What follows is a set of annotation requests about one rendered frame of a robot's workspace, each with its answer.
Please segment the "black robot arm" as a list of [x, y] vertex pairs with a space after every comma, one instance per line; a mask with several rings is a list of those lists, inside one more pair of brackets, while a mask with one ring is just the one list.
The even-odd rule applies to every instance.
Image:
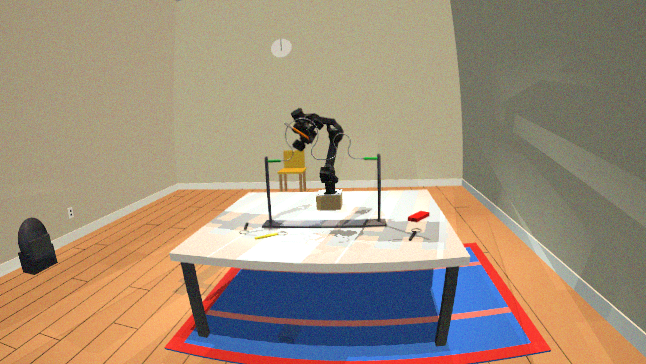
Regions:
[[[343, 139], [343, 136], [344, 136], [344, 134], [341, 134], [341, 133], [344, 133], [344, 131], [341, 125], [337, 123], [336, 119], [319, 117], [315, 113], [304, 114], [301, 108], [292, 111], [291, 116], [293, 117], [294, 120], [296, 120], [295, 121], [296, 123], [294, 124], [293, 127], [296, 128], [299, 132], [302, 132], [304, 128], [307, 128], [307, 126], [304, 124], [309, 125], [309, 123], [311, 122], [309, 120], [312, 120], [312, 119], [318, 119], [323, 124], [326, 124], [327, 132], [329, 133], [329, 139], [330, 139], [330, 144], [329, 144], [329, 149], [328, 149], [328, 154], [326, 159], [331, 159], [335, 156], [336, 148], [338, 148], [338, 143]], [[301, 120], [297, 120], [297, 119], [301, 119]], [[303, 120], [303, 119], [307, 119], [307, 120]], [[333, 125], [335, 128], [331, 128], [330, 125]], [[335, 138], [336, 135], [338, 136]], [[333, 139], [334, 139], [334, 144], [336, 148], [333, 144]], [[320, 169], [319, 174], [320, 174], [321, 182], [325, 183], [324, 194], [335, 194], [337, 192], [335, 191], [335, 183], [338, 183], [338, 178], [335, 175], [335, 169], [334, 169], [335, 158], [336, 156], [331, 160], [326, 160], [324, 167], [321, 167]]]

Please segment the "red rectangular block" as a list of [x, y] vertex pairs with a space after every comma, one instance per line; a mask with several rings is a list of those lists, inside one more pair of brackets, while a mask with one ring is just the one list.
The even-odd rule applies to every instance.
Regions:
[[419, 211], [411, 216], [408, 216], [408, 221], [419, 222], [425, 218], [429, 217], [429, 212]]

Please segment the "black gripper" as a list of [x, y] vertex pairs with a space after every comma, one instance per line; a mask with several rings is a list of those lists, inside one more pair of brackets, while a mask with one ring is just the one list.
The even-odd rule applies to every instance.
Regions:
[[[312, 119], [311, 121], [316, 125], [316, 127], [317, 127], [317, 129], [318, 129], [318, 130], [321, 130], [321, 129], [322, 129], [322, 127], [324, 126], [324, 124], [323, 124], [320, 120], [318, 120], [318, 119]], [[301, 132], [302, 134], [304, 134], [305, 136], [307, 136], [309, 139], [306, 139], [305, 137], [303, 137], [303, 136], [301, 135], [301, 136], [300, 136], [300, 141], [295, 140], [295, 141], [294, 141], [294, 143], [292, 144], [292, 146], [293, 146], [294, 148], [296, 148], [297, 150], [299, 150], [299, 151], [303, 151], [303, 149], [304, 149], [304, 148], [305, 148], [305, 146], [306, 146], [304, 143], [307, 143], [307, 144], [312, 143], [312, 142], [313, 142], [313, 140], [314, 140], [314, 138], [315, 138], [315, 137], [316, 137], [316, 135], [317, 135], [317, 133], [314, 131], [314, 129], [315, 129], [316, 127], [315, 127], [315, 125], [314, 125], [312, 122], [310, 122], [311, 126], [309, 126], [308, 124], [304, 124], [304, 125], [306, 125], [306, 126], [307, 126], [307, 128], [304, 128], [304, 129], [302, 130], [302, 132]], [[312, 126], [312, 125], [313, 125], [313, 126]]]

